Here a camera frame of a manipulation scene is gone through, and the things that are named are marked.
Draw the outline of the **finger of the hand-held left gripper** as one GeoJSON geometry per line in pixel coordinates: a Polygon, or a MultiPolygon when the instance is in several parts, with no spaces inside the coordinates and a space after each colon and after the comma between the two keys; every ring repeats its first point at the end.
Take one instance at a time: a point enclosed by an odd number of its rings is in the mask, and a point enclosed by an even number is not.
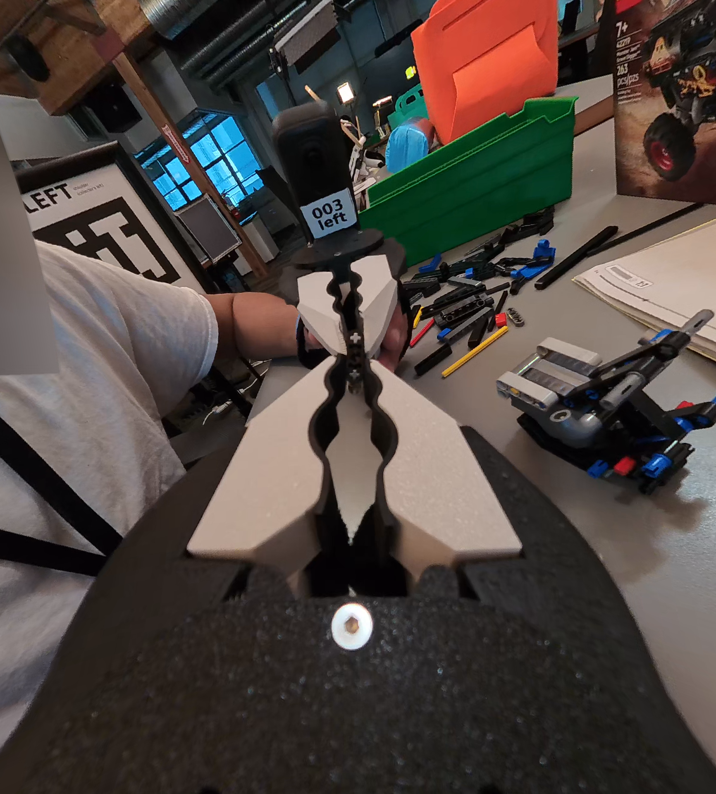
{"type": "Polygon", "coordinates": [[[399,288],[384,254],[372,254],[355,261],[353,273],[358,279],[356,306],[363,323],[364,352],[368,358],[373,358],[391,323],[399,288]]]}
{"type": "Polygon", "coordinates": [[[333,273],[309,273],[297,280],[298,313],[310,336],[331,355],[347,354],[341,290],[333,273]]]}

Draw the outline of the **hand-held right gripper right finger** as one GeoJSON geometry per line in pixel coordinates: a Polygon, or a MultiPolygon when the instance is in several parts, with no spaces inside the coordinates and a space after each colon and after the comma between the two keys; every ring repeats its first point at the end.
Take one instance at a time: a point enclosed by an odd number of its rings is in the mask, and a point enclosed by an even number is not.
{"type": "Polygon", "coordinates": [[[519,557],[522,542],[458,423],[383,365],[371,372],[381,421],[365,395],[352,396],[353,589],[403,595],[430,566],[519,557]]]}

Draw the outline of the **small black lego assembly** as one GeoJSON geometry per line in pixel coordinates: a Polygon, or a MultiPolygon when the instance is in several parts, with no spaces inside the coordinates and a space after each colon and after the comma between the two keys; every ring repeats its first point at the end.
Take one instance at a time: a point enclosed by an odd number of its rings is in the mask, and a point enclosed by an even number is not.
{"type": "Polygon", "coordinates": [[[363,390],[365,372],[365,348],[363,332],[354,329],[345,336],[346,344],[346,376],[345,382],[351,394],[359,394],[363,390]]]}

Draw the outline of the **person's left forearm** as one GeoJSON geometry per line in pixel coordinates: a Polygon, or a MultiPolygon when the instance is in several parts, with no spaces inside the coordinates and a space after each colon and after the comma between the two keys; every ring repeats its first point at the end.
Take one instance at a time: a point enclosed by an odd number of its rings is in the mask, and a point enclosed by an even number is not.
{"type": "Polygon", "coordinates": [[[217,326],[216,358],[297,356],[296,307],[262,292],[206,295],[217,326]]]}

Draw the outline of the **pile of loose lego pieces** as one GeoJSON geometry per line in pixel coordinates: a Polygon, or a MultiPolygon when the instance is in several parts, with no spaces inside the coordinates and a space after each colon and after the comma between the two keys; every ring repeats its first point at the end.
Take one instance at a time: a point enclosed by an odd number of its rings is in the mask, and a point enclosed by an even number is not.
{"type": "Polygon", "coordinates": [[[495,295],[518,289],[548,270],[556,249],[545,234],[553,227],[555,206],[525,215],[452,263],[437,255],[403,282],[414,321],[433,321],[440,337],[483,310],[493,309],[495,295]]]}

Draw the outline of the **long yellow lego axle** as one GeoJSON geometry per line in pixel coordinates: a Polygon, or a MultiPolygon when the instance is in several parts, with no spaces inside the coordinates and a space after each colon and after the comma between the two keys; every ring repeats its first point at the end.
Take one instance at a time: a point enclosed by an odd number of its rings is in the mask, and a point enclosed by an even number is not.
{"type": "Polygon", "coordinates": [[[442,371],[442,379],[448,378],[466,363],[470,362],[473,358],[479,355],[483,350],[487,349],[491,344],[502,338],[505,334],[509,331],[508,325],[502,325],[498,327],[491,335],[485,338],[480,344],[478,344],[475,348],[469,350],[461,359],[456,361],[455,363],[448,366],[445,370],[442,371]]]}

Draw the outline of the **long black lego beam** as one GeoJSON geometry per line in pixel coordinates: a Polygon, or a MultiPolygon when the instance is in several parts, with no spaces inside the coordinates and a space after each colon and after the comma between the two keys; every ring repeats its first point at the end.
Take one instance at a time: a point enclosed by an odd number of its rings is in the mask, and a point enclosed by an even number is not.
{"type": "Polygon", "coordinates": [[[616,225],[609,225],[594,235],[589,241],[582,244],[576,251],[570,253],[561,262],[555,264],[550,270],[542,274],[542,276],[534,283],[536,291],[543,291],[551,286],[552,283],[559,280],[563,275],[571,271],[577,264],[581,263],[584,259],[591,255],[596,249],[603,244],[610,241],[618,233],[616,225]]]}

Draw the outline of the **lego instruction booklet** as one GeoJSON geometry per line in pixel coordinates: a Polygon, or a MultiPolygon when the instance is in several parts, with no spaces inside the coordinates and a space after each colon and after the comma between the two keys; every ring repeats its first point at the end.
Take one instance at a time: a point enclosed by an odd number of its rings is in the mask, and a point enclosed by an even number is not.
{"type": "Polygon", "coordinates": [[[698,312],[712,311],[690,347],[716,362],[716,219],[595,266],[573,281],[657,331],[677,329],[698,312]]]}

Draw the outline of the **lego set box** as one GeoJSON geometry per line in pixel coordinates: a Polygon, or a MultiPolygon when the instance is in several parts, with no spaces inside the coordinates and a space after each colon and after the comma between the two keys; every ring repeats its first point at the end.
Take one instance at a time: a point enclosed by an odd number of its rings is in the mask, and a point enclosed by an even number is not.
{"type": "Polygon", "coordinates": [[[716,204],[716,1],[616,9],[618,193],[716,204]]]}

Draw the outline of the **paned window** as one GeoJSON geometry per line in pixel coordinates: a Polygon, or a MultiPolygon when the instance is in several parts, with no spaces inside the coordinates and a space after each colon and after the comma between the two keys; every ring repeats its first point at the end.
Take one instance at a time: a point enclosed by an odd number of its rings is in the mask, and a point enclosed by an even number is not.
{"type": "MultiPolygon", "coordinates": [[[[227,204],[238,206],[264,186],[258,174],[261,165],[234,117],[195,110],[178,125],[197,162],[227,204]]],[[[203,195],[180,155],[163,137],[134,158],[172,211],[203,195]]]]}

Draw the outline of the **dark framed screen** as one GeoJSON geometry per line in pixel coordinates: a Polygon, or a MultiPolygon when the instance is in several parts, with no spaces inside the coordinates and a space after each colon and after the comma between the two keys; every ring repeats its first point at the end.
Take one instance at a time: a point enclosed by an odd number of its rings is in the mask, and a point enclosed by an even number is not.
{"type": "Polygon", "coordinates": [[[218,263],[242,244],[239,234],[208,194],[175,210],[174,215],[212,263],[218,263]]]}

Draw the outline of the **green plastic bin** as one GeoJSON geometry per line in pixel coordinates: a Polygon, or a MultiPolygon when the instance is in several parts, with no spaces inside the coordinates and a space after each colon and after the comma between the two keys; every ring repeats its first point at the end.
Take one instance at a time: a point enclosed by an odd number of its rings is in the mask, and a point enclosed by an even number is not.
{"type": "Polygon", "coordinates": [[[363,228],[410,265],[571,197],[575,97],[532,98],[368,190],[363,228]]]}

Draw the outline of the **black and white sign board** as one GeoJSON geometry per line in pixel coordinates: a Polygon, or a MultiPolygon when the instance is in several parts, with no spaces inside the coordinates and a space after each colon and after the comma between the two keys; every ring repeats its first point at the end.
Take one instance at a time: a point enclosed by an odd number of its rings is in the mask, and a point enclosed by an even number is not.
{"type": "Polygon", "coordinates": [[[148,280],[217,291],[165,201],[111,142],[16,172],[36,240],[148,280]]]}

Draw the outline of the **wooden post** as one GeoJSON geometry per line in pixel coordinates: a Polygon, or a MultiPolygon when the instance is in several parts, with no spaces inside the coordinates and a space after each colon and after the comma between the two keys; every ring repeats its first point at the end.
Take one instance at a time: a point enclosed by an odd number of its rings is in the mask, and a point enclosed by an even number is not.
{"type": "Polygon", "coordinates": [[[179,131],[178,126],[174,124],[171,117],[167,114],[154,90],[149,85],[145,84],[139,67],[132,56],[126,51],[126,45],[121,37],[114,29],[105,26],[103,32],[95,36],[93,45],[105,62],[115,66],[118,74],[120,74],[125,84],[134,93],[137,102],[155,124],[156,128],[165,139],[165,142],[171,146],[174,153],[183,162],[185,169],[190,177],[192,177],[197,187],[202,193],[211,198],[222,211],[227,223],[239,236],[241,240],[241,251],[252,271],[260,278],[266,277],[268,275],[267,267],[254,244],[250,241],[244,229],[229,211],[224,199],[217,191],[209,175],[199,164],[195,154],[186,143],[184,135],[179,131]]]}

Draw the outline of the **black wall speaker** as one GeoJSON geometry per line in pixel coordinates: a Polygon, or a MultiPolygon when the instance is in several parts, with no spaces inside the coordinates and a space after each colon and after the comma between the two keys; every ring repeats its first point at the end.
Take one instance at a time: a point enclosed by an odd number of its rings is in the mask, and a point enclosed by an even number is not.
{"type": "Polygon", "coordinates": [[[4,48],[16,65],[34,82],[43,84],[50,78],[49,67],[36,45],[25,35],[9,36],[4,48]]]}

